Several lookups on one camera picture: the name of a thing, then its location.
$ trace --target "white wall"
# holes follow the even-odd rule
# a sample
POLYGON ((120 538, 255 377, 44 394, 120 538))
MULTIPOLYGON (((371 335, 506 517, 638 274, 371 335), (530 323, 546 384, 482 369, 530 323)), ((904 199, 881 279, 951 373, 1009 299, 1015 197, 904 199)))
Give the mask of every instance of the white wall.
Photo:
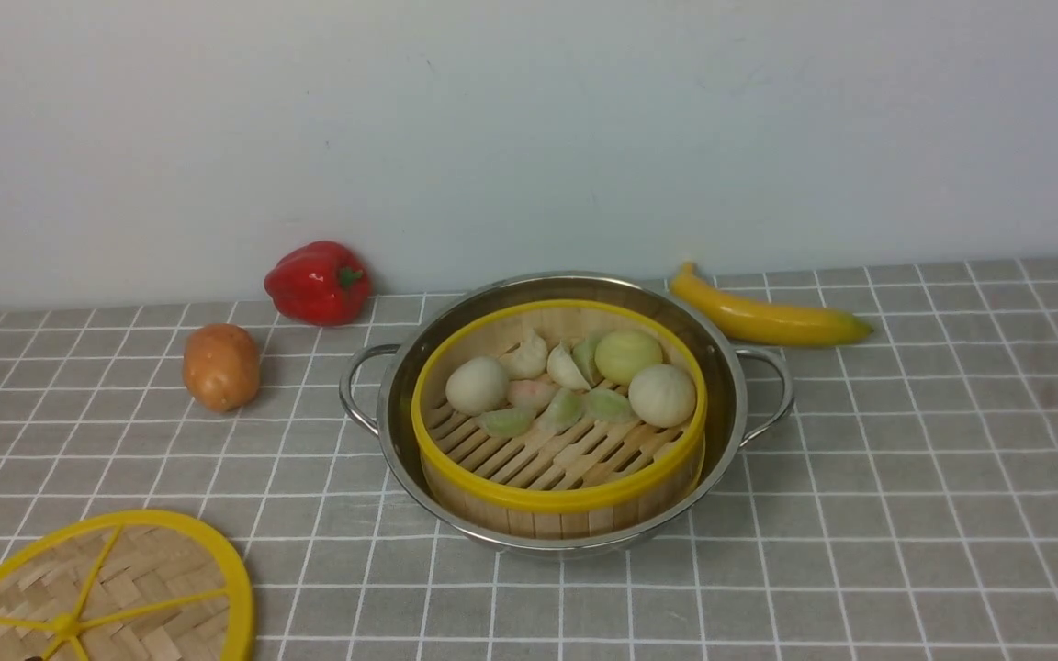
POLYGON ((1055 1, 0 0, 0 310, 260 297, 317 238, 423 290, 1055 223, 1055 1))

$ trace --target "bell pepper stem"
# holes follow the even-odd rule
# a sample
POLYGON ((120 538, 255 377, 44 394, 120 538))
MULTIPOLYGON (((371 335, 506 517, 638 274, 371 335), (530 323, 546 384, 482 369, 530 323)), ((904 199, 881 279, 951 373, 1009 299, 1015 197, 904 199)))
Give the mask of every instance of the bell pepper stem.
POLYGON ((360 280, 361 277, 361 271, 353 271, 351 268, 338 269, 338 281, 340 281, 342 288, 344 289, 348 289, 350 284, 360 280))

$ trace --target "banana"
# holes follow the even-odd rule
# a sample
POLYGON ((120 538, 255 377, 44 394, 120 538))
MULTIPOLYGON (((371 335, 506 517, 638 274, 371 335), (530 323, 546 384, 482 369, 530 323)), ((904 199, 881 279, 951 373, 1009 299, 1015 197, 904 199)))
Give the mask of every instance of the banana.
POLYGON ((727 337, 746 343, 826 347, 859 343, 873 334, 873 327, 843 310, 773 305, 722 292, 696 276, 692 261, 680 264, 668 290, 708 316, 727 337))

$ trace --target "woven bamboo lid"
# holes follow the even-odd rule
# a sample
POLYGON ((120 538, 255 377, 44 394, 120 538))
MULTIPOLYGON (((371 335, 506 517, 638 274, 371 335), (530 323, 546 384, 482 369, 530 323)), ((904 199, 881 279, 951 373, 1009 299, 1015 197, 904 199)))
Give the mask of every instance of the woven bamboo lid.
POLYGON ((0 661, 243 661, 252 628, 239 554, 190 516, 97 516, 0 566, 0 661))

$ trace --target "red bell pepper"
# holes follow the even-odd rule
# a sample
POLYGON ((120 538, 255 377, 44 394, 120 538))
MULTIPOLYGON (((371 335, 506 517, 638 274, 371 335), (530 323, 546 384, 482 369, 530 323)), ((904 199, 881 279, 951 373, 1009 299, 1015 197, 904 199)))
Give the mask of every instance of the red bell pepper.
POLYGON ((314 241, 282 256, 263 279, 276 310, 312 326, 341 326, 361 314, 370 277, 358 256, 334 241, 314 241))

